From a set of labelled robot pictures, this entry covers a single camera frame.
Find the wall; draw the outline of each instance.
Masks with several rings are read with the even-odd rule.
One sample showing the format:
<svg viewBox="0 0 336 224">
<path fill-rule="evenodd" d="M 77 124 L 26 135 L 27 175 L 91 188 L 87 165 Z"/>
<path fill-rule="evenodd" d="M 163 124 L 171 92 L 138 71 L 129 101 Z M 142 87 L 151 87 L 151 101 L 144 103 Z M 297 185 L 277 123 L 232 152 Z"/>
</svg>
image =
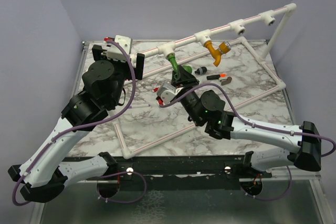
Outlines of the wall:
<svg viewBox="0 0 336 224">
<path fill-rule="evenodd" d="M 178 39 L 292 0 L 61 0 L 83 40 L 116 34 L 133 39 Z M 253 24 L 246 37 L 269 38 L 274 27 Z M 235 38 L 231 32 L 222 35 Z"/>
<path fill-rule="evenodd" d="M 312 121 L 336 140 L 336 0 L 293 0 L 297 11 L 272 51 L 297 123 Z M 323 143 L 324 152 L 330 144 Z M 322 182 L 336 217 L 336 154 L 322 159 Z"/>
<path fill-rule="evenodd" d="M 59 0 L 0 0 L 0 223 L 28 223 L 7 174 L 25 162 L 66 105 L 81 40 Z"/>
</svg>

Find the orange valve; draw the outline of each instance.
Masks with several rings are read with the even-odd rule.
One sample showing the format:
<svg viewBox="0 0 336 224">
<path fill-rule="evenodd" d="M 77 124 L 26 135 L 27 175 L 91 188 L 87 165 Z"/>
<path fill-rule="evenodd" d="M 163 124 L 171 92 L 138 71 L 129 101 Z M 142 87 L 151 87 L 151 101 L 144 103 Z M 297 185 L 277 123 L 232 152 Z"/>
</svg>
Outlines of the orange valve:
<svg viewBox="0 0 336 224">
<path fill-rule="evenodd" d="M 211 41 L 207 41 L 204 44 L 204 47 L 206 47 L 209 50 L 211 56 L 215 59 L 214 65 L 216 67 L 218 67 L 218 65 L 220 64 L 222 55 L 228 53 L 231 50 L 231 45 L 229 44 L 229 42 L 226 41 L 221 43 L 218 49 L 215 49 L 213 47 Z"/>
</svg>

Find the orange tap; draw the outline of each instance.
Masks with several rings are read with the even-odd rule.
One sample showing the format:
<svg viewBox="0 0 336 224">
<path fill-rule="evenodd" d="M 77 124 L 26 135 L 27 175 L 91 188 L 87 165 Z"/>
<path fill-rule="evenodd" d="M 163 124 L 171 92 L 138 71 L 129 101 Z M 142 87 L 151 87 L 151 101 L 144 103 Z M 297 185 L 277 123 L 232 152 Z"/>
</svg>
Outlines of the orange tap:
<svg viewBox="0 0 336 224">
<path fill-rule="evenodd" d="M 228 42 L 221 43 L 218 49 L 215 49 L 212 45 L 212 42 L 209 40 L 204 44 L 204 47 L 209 50 L 211 56 L 215 59 L 214 65 L 216 67 L 218 67 L 218 65 L 220 64 L 222 55 L 226 54 L 231 50 L 231 46 Z"/>
</svg>

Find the marble table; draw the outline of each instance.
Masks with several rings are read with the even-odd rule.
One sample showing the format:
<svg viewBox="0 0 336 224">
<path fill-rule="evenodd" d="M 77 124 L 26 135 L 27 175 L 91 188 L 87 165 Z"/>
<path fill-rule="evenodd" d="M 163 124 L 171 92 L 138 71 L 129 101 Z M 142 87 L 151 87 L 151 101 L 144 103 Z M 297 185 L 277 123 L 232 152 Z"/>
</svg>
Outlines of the marble table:
<svg viewBox="0 0 336 224">
<path fill-rule="evenodd" d="M 132 52 L 141 52 L 164 42 L 159 41 L 134 41 Z M 264 40 L 250 41 L 252 47 L 260 54 L 266 47 Z M 93 43 L 89 45 L 87 57 L 83 71 L 94 62 L 92 57 Z M 189 44 L 176 50 L 177 59 L 203 52 L 205 50 L 200 44 Z M 206 66 L 207 74 L 226 73 L 232 77 L 232 82 L 223 86 L 228 93 L 233 104 L 238 104 L 249 98 L 261 94 L 274 87 L 276 84 L 268 73 L 256 62 L 249 51 L 242 45 L 234 45 L 231 52 L 222 58 L 218 68 L 213 65 L 214 59 L 208 55 L 187 63 L 193 70 L 201 66 Z M 274 70 L 270 55 L 266 58 L 270 68 Z M 154 56 L 145 60 L 144 73 L 166 65 L 168 61 L 162 56 Z M 206 82 L 205 76 L 196 76 L 200 83 Z M 150 104 L 147 108 L 128 109 L 126 113 L 119 117 L 121 129 L 124 134 L 126 144 L 130 150 L 135 150 L 146 143 L 158 140 L 159 138 L 191 125 L 187 120 L 187 113 L 181 104 L 175 104 L 166 109 L 160 109 L 156 101 L 156 94 L 153 89 L 159 87 L 164 82 L 169 82 L 171 70 L 167 70 L 154 76 L 137 81 L 135 99 L 133 105 Z M 196 91 L 201 94 L 205 90 L 213 87 L 204 87 Z M 131 93 L 131 85 L 125 86 L 127 97 Z M 261 100 L 252 103 L 238 112 L 255 120 L 277 123 L 291 124 L 290 115 L 282 91 L 271 94 Z M 273 148 L 271 145 L 252 142 L 247 140 L 216 140 L 204 133 L 204 127 L 183 134 L 160 146 L 154 147 L 142 156 L 170 156 L 170 155 L 233 155 L 243 154 L 247 151 L 264 151 Z M 119 141 L 114 132 L 112 123 L 98 125 L 85 138 L 83 138 L 69 153 L 69 156 L 95 156 L 99 152 L 109 152 L 114 156 L 121 156 Z"/>
</svg>

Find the white marble surface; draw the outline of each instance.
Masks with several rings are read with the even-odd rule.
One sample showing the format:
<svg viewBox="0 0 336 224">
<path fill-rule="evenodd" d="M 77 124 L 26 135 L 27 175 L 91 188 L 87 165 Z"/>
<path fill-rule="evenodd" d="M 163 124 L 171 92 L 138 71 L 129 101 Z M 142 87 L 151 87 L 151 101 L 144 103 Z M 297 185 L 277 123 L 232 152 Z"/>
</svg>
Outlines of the white marble surface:
<svg viewBox="0 0 336 224">
<path fill-rule="evenodd" d="M 132 52 L 144 51 L 162 42 L 141 42 L 133 43 Z M 252 47 L 261 53 L 266 47 L 265 41 L 252 41 Z M 93 63 L 92 43 L 89 46 L 89 52 L 86 58 L 84 71 Z M 176 50 L 177 59 L 185 58 L 205 48 L 200 44 L 189 44 Z M 249 98 L 261 94 L 264 91 L 274 87 L 276 84 L 268 73 L 256 62 L 253 56 L 242 45 L 233 46 L 231 52 L 222 58 L 219 67 L 213 65 L 214 59 L 211 56 L 205 56 L 187 63 L 193 70 L 200 66 L 206 66 L 207 74 L 226 73 L 232 76 L 230 84 L 223 86 L 224 90 L 232 99 L 233 104 L 238 104 Z M 271 68 L 270 55 L 267 56 L 267 62 Z M 154 56 L 145 60 L 144 73 L 168 64 L 163 56 Z M 196 76 L 200 83 L 206 82 L 205 76 Z M 169 133 L 183 129 L 191 123 L 187 121 L 187 113 L 178 103 L 166 109 L 160 109 L 156 101 L 156 94 L 153 89 L 159 87 L 164 82 L 169 82 L 171 70 L 148 77 L 138 81 L 133 104 L 151 104 L 151 107 L 128 109 L 126 113 L 119 117 L 122 132 L 126 144 L 130 150 L 136 150 L 146 143 L 155 141 Z M 131 85 L 125 86 L 127 98 L 131 93 Z M 202 88 L 196 93 L 201 94 L 207 88 Z M 253 104 L 238 110 L 244 116 L 252 119 L 278 123 L 291 124 L 288 109 L 282 91 L 271 94 Z M 247 140 L 216 140 L 204 133 L 204 127 L 199 127 L 191 132 L 170 140 L 149 151 L 141 153 L 143 156 L 162 156 L 162 155 L 219 155 L 219 154 L 243 154 L 247 151 L 262 151 L 273 148 L 267 144 L 252 142 Z M 119 141 L 114 132 L 112 123 L 98 125 L 85 138 L 83 138 L 69 153 L 69 156 L 95 156 L 99 152 L 109 152 L 114 156 L 121 155 Z"/>
</svg>

